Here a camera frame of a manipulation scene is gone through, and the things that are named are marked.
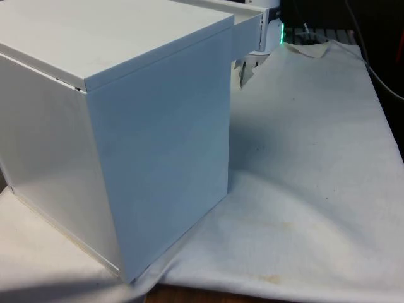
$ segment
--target wooden surface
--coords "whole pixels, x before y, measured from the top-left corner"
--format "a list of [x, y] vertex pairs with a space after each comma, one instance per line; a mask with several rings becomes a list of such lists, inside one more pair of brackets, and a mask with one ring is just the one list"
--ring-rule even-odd
[[157, 285], [148, 295], [146, 303], [286, 303], [243, 295], [210, 292], [207, 290]]

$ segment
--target wire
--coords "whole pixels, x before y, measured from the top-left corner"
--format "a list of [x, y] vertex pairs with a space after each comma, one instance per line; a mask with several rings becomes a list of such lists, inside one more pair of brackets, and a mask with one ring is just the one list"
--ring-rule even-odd
[[360, 44], [361, 44], [362, 50], [363, 50], [363, 52], [364, 52], [365, 60], [366, 60], [366, 62], [369, 62], [369, 56], [367, 55], [367, 49], [366, 49], [366, 45], [365, 45], [364, 38], [363, 38], [363, 36], [362, 36], [362, 32], [360, 31], [360, 27], [359, 27], [358, 21], [357, 21], [357, 19], [356, 19], [356, 17], [355, 17], [354, 11], [353, 11], [352, 8], [351, 8], [351, 5], [349, 5], [349, 1], [348, 1], [348, 0], [345, 0], [345, 6], [347, 7], [349, 14], [351, 15], [351, 19], [352, 19], [352, 21], [353, 21], [353, 25], [355, 26], [355, 31], [356, 31], [356, 33], [358, 34], [358, 37], [359, 37], [359, 40], [360, 40]]
[[[306, 33], [296, 33], [296, 35], [306, 35]], [[319, 33], [312, 33], [310, 32], [310, 35], [314, 35], [317, 36], [319, 38], [325, 39], [327, 41], [330, 41], [331, 43], [336, 44], [337, 46], [339, 46], [339, 48], [343, 49], [346, 52], [349, 52], [350, 54], [354, 55], [357, 59], [363, 61], [368, 70], [373, 74], [373, 76], [378, 80], [378, 82], [384, 87], [384, 89], [386, 89], [390, 94], [392, 94], [393, 96], [395, 96], [398, 100], [404, 102], [404, 97], [400, 96], [399, 94], [397, 94], [396, 92], [394, 92], [390, 87], [387, 86], [387, 84], [385, 82], [383, 82], [383, 80], [376, 74], [376, 72], [372, 69], [372, 67], [369, 65], [369, 63], [363, 59], [362, 57], [360, 57], [358, 54], [354, 53], [353, 51], [351, 51], [350, 49], [348, 49], [347, 47], [345, 47], [344, 45], [342, 45], [341, 43], [339, 43], [338, 41], [335, 41], [333, 39], [329, 39], [328, 37], [325, 37], [324, 35], [321, 35]]]

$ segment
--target black cable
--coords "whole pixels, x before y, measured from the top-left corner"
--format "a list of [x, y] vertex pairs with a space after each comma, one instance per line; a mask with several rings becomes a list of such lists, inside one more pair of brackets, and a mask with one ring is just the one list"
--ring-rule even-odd
[[357, 21], [357, 19], [355, 17], [354, 11], [352, 11], [352, 8], [349, 5], [348, 0], [345, 0], [345, 6], [347, 7], [348, 12], [349, 12], [349, 14], [351, 16], [351, 19], [353, 21], [353, 25], [355, 26], [355, 32], [357, 33], [357, 35], [359, 37], [360, 46], [362, 46], [362, 52], [364, 53], [364, 59], [369, 64], [369, 56], [367, 55], [367, 49], [366, 49], [365, 41], [364, 41], [364, 38], [362, 36], [362, 32], [360, 31], [360, 27], [359, 27], [358, 21]]

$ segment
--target white cabinet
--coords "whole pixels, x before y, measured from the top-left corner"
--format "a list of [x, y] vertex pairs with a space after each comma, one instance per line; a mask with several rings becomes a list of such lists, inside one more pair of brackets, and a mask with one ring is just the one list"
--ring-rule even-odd
[[232, 14], [0, 2], [8, 184], [129, 282], [227, 194]]

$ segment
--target stain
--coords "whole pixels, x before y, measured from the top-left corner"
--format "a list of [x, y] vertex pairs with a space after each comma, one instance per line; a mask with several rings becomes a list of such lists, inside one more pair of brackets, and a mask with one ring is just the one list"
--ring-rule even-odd
[[286, 230], [291, 230], [294, 227], [292, 222], [282, 222], [281, 226], [283, 229], [286, 229]]
[[262, 281], [270, 282], [272, 284], [280, 284], [281, 282], [279, 275], [258, 276], [258, 278]]

